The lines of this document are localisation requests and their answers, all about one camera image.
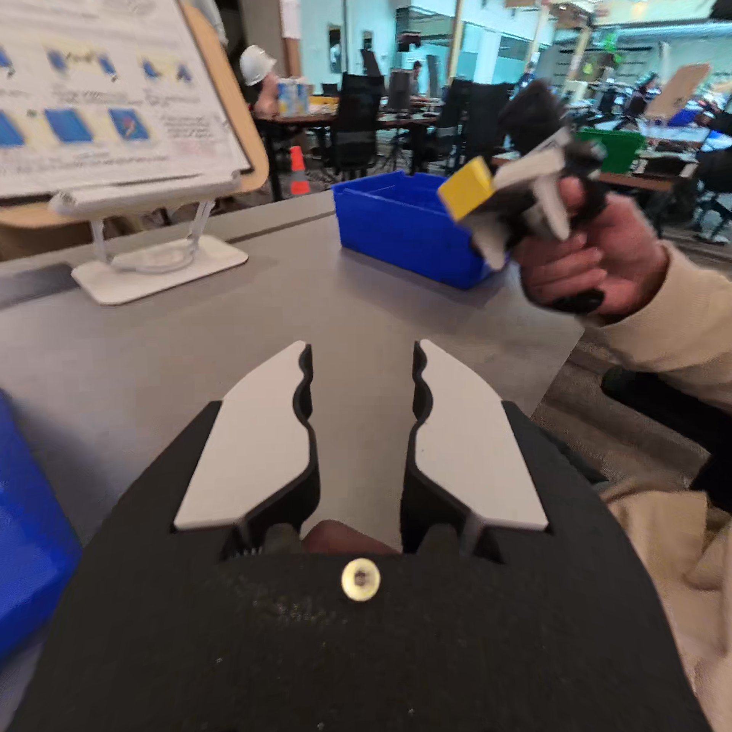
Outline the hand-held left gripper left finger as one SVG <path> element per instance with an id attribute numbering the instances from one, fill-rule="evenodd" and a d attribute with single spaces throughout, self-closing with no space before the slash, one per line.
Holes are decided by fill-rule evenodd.
<path id="1" fill-rule="evenodd" d="M 262 547 L 273 526 L 300 534 L 321 498 L 312 381 L 312 347 L 295 341 L 225 394 L 176 531 L 234 528 L 248 550 Z"/>

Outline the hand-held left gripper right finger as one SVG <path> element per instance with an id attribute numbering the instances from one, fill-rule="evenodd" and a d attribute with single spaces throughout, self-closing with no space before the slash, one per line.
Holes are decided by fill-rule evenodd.
<path id="1" fill-rule="evenodd" d="M 416 554 L 445 527 L 460 554 L 498 554 L 491 535 L 550 528 L 504 401 L 476 372 L 426 338 L 411 366 L 414 424 L 400 499 L 400 539 Z"/>

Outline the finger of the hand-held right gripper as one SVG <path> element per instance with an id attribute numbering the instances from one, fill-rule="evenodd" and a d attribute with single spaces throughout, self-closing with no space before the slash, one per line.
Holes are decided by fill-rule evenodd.
<path id="1" fill-rule="evenodd" d="M 502 159 L 493 176 L 492 197 L 531 193 L 535 198 L 561 198 L 559 179 L 573 134 L 562 128 L 522 157 Z"/>
<path id="2" fill-rule="evenodd" d="M 533 197 L 491 197 L 468 215 L 471 245 L 491 270 L 504 269 L 512 251 L 532 229 L 526 213 Z"/>

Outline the yellow wooden cube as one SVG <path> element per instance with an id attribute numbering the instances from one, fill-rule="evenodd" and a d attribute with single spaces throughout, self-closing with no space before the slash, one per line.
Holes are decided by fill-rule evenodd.
<path id="1" fill-rule="evenodd" d="M 460 223 L 486 204 L 496 193 L 496 185 L 488 164 L 482 156 L 467 162 L 437 190 L 449 218 Z"/>

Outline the blue plastic bin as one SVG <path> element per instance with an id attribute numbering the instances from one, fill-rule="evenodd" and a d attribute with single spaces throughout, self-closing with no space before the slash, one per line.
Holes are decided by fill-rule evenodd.
<path id="1" fill-rule="evenodd" d="M 1 659 L 53 615 L 81 544 L 1 395 Z"/>
<path id="2" fill-rule="evenodd" d="M 333 185 L 342 247 L 463 291 L 496 276 L 445 210 L 443 181 L 396 170 Z"/>

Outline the person's right forearm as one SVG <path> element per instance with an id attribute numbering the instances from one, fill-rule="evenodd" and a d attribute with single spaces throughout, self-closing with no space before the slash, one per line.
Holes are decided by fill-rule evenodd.
<path id="1" fill-rule="evenodd" d="M 665 280 L 654 298 L 613 324 L 580 322 L 633 371 L 731 414 L 731 283 L 693 263 L 670 243 Z"/>

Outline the green plastic bin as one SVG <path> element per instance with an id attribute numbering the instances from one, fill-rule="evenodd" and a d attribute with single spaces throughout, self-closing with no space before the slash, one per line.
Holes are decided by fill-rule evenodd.
<path id="1" fill-rule="evenodd" d="M 604 151 L 603 173 L 628 174 L 639 153 L 646 148 L 645 135 L 631 130 L 599 130 L 584 127 L 575 133 L 578 140 L 591 142 Z"/>

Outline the wooden board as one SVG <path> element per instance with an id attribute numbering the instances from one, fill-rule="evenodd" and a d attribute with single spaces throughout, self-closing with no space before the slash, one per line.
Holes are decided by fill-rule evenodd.
<path id="1" fill-rule="evenodd" d="M 646 106 L 642 118 L 667 123 L 685 107 L 710 70 L 709 62 L 687 64 L 678 68 L 661 93 Z"/>

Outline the black mesh chair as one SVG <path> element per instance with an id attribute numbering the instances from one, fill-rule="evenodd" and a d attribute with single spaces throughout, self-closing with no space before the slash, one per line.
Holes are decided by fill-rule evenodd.
<path id="1" fill-rule="evenodd" d="M 383 90 L 382 75 L 343 75 L 327 156 L 329 167 L 341 181 L 365 177 L 376 164 Z"/>

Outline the brown wooden desk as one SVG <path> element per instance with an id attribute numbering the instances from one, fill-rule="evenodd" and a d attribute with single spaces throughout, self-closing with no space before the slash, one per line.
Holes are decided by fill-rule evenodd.
<path id="1" fill-rule="evenodd" d="M 261 120 L 254 117 L 255 125 L 263 139 L 267 154 L 270 172 L 269 183 L 272 199 L 275 203 L 283 200 L 283 188 L 279 178 L 277 151 L 275 140 L 282 138 L 285 141 L 294 140 L 299 133 L 314 130 L 318 139 L 321 159 L 326 168 L 328 165 L 328 148 L 330 144 L 330 125 L 336 114 L 309 114 L 307 116 L 280 117 L 271 120 Z M 418 111 L 415 115 L 398 116 L 395 114 L 379 115 L 379 129 L 381 130 L 426 130 L 435 127 L 438 116 L 434 113 Z"/>

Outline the person's cream sweatshirt torso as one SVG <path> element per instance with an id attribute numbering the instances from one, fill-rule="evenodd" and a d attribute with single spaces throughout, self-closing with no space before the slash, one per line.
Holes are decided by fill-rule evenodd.
<path id="1" fill-rule="evenodd" d="M 684 672 L 713 730 L 731 730 L 731 518 L 700 491 L 657 478 L 602 485 L 663 604 Z"/>

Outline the white document stand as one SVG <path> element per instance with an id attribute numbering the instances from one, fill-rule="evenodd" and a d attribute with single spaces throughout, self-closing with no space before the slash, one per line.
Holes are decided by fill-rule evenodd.
<path id="1" fill-rule="evenodd" d="M 249 170 L 236 171 L 231 178 L 213 181 L 211 184 L 206 184 L 204 175 L 201 174 L 188 178 L 187 188 L 171 186 L 174 182 L 181 183 L 181 179 L 159 179 L 143 184 L 142 192 L 133 196 L 129 196 L 127 191 L 132 185 L 124 185 L 121 198 L 103 198 L 98 209 L 83 210 L 80 213 L 60 212 L 51 207 L 50 201 L 2 206 L 2 228 L 40 230 L 105 220 L 114 216 L 130 217 L 163 206 L 179 207 L 196 201 L 248 194 L 262 188 L 270 172 L 268 157 L 215 30 L 196 8 L 188 5 L 178 5 L 178 8 L 206 67 L 209 83 L 215 89 L 225 112 L 228 130 L 233 133 L 249 162 Z"/>

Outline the white hard hat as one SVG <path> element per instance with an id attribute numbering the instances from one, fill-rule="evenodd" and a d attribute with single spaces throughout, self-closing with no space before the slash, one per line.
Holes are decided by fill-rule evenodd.
<path id="1" fill-rule="evenodd" d="M 249 45 L 239 57 L 239 68 L 245 87 L 261 84 L 271 74 L 277 60 L 258 45 Z"/>

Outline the printed instruction sheet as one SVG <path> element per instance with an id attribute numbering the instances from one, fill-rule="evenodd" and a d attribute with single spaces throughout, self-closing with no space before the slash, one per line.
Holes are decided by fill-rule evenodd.
<path id="1" fill-rule="evenodd" d="M 1 3 L 2 199 L 249 171 L 179 2 Z"/>

